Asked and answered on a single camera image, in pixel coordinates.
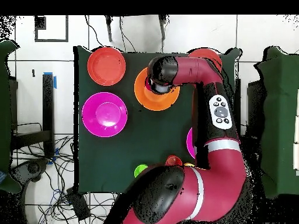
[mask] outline table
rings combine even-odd
[[[186,137],[191,124],[193,86],[181,87],[177,101],[164,111],[150,111],[135,98],[134,82],[148,63],[159,55],[123,53],[126,73],[113,86],[101,86],[88,74],[87,61],[91,54],[77,46],[79,57],[79,192],[123,193],[134,180],[134,170],[141,164],[153,165],[176,155],[183,163],[193,162],[186,147]],[[240,50],[230,49],[221,55],[224,80],[234,91],[235,60]],[[82,123],[81,111],[85,101],[98,92],[118,95],[126,104],[127,124],[116,136],[99,138],[87,131]]]

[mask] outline white stripe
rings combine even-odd
[[[197,182],[198,182],[198,185],[199,185],[199,190],[198,190],[199,194],[198,194],[198,197],[197,197],[196,206],[195,206],[192,214],[188,218],[186,218],[186,220],[191,220],[195,216],[197,216],[197,214],[199,213],[199,210],[200,210],[200,208],[201,208],[201,206],[203,204],[203,193],[204,193],[204,190],[203,190],[203,179],[201,178],[200,173],[194,167],[189,167],[189,168],[191,168],[194,171],[194,173],[195,173],[195,175],[197,177]]]
[[[230,140],[230,139],[216,140],[216,141],[209,142],[206,145],[208,145],[209,152],[217,151],[219,149],[234,149],[236,151],[240,151],[239,143],[235,140]]]

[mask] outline black bracket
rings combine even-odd
[[[15,107],[12,107],[12,116],[16,116],[16,90],[11,90],[11,99],[15,99]],[[45,157],[51,159],[55,152],[53,75],[43,75],[43,130],[13,135],[11,149],[20,149],[40,142],[44,143]]]

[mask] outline magenta plate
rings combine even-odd
[[[84,126],[97,137],[115,136],[122,131],[127,119],[128,112],[124,102],[108,92],[92,95],[82,108]]]
[[[187,135],[187,140],[186,140],[186,144],[187,144],[187,149],[190,153],[190,155],[195,158],[195,155],[194,155],[194,149],[193,149],[193,146],[192,146],[192,128],[190,129],[190,131],[188,132],[188,135]]]

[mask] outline small cup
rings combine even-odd
[[[166,166],[176,166],[176,165],[182,166],[183,163],[177,156],[170,155],[170,156],[168,156],[165,165]]]

